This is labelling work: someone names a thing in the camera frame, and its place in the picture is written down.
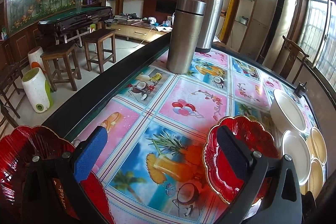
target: stainless steel thermos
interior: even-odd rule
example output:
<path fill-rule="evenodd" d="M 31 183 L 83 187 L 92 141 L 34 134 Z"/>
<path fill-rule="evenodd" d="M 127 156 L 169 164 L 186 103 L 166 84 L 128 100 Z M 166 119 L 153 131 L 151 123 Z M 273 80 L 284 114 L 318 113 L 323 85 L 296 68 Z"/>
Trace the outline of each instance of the stainless steel thermos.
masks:
<path fill-rule="evenodd" d="M 221 15 L 223 0 L 199 0 L 207 4 L 199 32 L 196 52 L 209 52 Z"/>
<path fill-rule="evenodd" d="M 174 27 L 170 37 L 167 69 L 173 73 L 189 71 L 201 30 L 206 3 L 177 0 Z"/>

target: tile floor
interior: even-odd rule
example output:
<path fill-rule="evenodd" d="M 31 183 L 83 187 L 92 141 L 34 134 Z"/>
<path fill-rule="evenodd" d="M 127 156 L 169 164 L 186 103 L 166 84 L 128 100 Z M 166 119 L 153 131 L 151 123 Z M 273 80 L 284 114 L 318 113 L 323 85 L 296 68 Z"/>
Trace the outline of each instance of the tile floor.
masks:
<path fill-rule="evenodd" d="M 145 42 L 143 44 L 139 44 L 140 41 L 137 40 L 126 40 L 123 39 L 122 37 L 116 38 L 115 40 L 115 47 L 116 47 L 116 58 L 117 58 L 117 62 L 120 61 L 121 59 L 125 58 L 126 56 L 128 56 L 129 54 L 131 54 L 132 52 L 136 51 L 137 49 L 139 49 L 140 47 L 143 47 Z M 111 48 L 111 40 L 110 38 L 106 39 L 104 41 L 104 48 Z M 91 58 L 94 57 L 95 54 L 95 46 L 94 44 L 90 44 L 90 52 L 91 52 Z M 107 57 L 110 53 L 105 52 L 105 57 Z M 98 64 L 93 64 L 92 63 L 92 71 L 88 71 L 87 70 L 87 65 L 86 65 L 86 59 L 85 59 L 85 53 L 84 53 L 84 47 L 79 48 L 76 47 L 76 56 L 78 58 L 78 62 L 79 62 L 79 66 L 80 66 L 80 70 L 81 70 L 81 74 L 82 74 L 82 79 L 81 80 L 75 80 L 76 85 L 77 85 L 77 89 L 80 90 L 82 87 L 84 87 L 86 84 L 88 84 L 92 79 L 94 79 L 95 77 L 97 77 L 99 75 L 99 67 Z M 70 63 L 73 66 L 73 61 L 72 61 L 72 57 L 71 55 L 69 56 L 70 58 Z M 64 63 L 63 60 L 60 59 L 58 60 L 59 66 L 60 68 L 65 68 L 64 67 Z M 51 71 L 54 70 L 54 65 L 53 62 L 49 62 L 50 64 L 50 69 Z M 112 62 L 107 62 L 104 65 L 104 70 L 106 71 L 108 68 L 110 68 L 111 66 L 113 66 L 114 64 Z M 23 74 L 25 74 L 28 70 L 30 69 L 29 66 L 27 66 L 26 68 L 24 68 L 22 70 Z M 62 74 L 63 78 L 67 78 L 67 74 L 64 73 Z M 16 85 L 21 88 L 22 84 L 21 84 L 21 78 L 18 78 L 16 80 Z M 16 117 L 16 115 L 9 110 L 10 115 L 16 120 L 16 122 L 19 125 L 28 125 L 28 126 L 37 126 L 42 124 L 51 114 L 53 114 L 53 112 L 58 109 L 63 103 L 65 103 L 66 100 L 68 100 L 71 96 L 73 96 L 76 92 L 72 90 L 71 88 L 71 84 L 70 83 L 63 83 L 63 84 L 56 84 L 57 87 L 57 91 L 53 92 L 51 94 L 52 98 L 53 98 L 53 106 L 51 108 L 49 108 L 47 111 L 43 112 L 43 113 L 36 113 L 33 108 L 31 107 L 31 104 L 28 101 L 28 98 L 25 97 L 18 109 L 18 113 L 21 116 L 21 118 L 19 119 L 18 117 Z M 15 107 L 17 106 L 18 102 L 21 100 L 23 93 L 20 93 L 20 95 L 18 95 L 16 92 L 13 94 L 12 98 L 10 99 L 12 105 Z M 7 122 L 5 122 L 1 127 L 0 127 L 0 138 L 2 138 L 5 135 L 8 135 L 12 132 L 13 127 L 8 124 L 8 126 L 6 127 L 6 129 L 3 132 L 3 129 L 5 127 Z"/>

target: chair back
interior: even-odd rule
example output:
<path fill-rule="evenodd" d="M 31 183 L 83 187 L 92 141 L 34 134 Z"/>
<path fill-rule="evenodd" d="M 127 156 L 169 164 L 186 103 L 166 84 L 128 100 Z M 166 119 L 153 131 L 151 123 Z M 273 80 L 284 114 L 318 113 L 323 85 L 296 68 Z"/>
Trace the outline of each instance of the chair back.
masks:
<path fill-rule="evenodd" d="M 295 80 L 297 79 L 297 77 L 299 76 L 299 73 L 300 73 L 300 71 L 303 67 L 303 64 L 304 64 L 305 60 L 309 57 L 309 55 L 306 54 L 303 51 L 303 49 L 298 44 L 296 44 L 294 41 L 287 39 L 284 35 L 282 36 L 282 38 L 284 39 L 285 42 L 284 42 L 281 50 L 283 50 L 286 42 L 288 42 L 291 45 L 291 47 L 290 47 L 290 52 L 289 52 L 288 58 L 287 58 L 284 66 L 283 66 L 283 68 L 280 72 L 280 76 L 286 79 L 288 77 L 289 73 L 291 72 L 292 68 L 293 68 L 295 60 L 298 59 L 301 62 L 300 68 L 299 68 L 297 74 L 295 75 L 295 77 L 292 81 L 292 83 L 294 83 Z M 299 53 L 303 54 L 302 59 L 298 58 Z"/>

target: white stool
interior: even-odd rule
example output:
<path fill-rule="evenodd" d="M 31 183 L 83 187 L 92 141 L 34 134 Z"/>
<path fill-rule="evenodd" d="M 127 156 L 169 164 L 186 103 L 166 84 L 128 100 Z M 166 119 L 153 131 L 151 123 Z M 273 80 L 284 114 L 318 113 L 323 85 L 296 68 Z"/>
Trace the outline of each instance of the white stool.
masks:
<path fill-rule="evenodd" d="M 22 85 L 31 106 L 37 113 L 45 112 L 53 105 L 51 86 L 41 68 L 33 68 L 22 78 Z"/>
<path fill-rule="evenodd" d="M 41 54 L 43 53 L 42 47 L 36 47 L 28 52 L 28 60 L 30 67 L 41 68 L 43 73 L 45 73 L 44 65 L 41 59 Z"/>

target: thermos lid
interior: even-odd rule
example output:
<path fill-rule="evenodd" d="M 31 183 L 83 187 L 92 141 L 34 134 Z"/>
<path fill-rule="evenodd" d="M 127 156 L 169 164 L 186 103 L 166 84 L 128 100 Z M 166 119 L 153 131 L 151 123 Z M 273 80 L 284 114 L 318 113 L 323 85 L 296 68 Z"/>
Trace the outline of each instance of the thermos lid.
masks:
<path fill-rule="evenodd" d="M 204 15 L 206 3 L 199 0 L 177 0 L 176 10 L 196 15 Z"/>

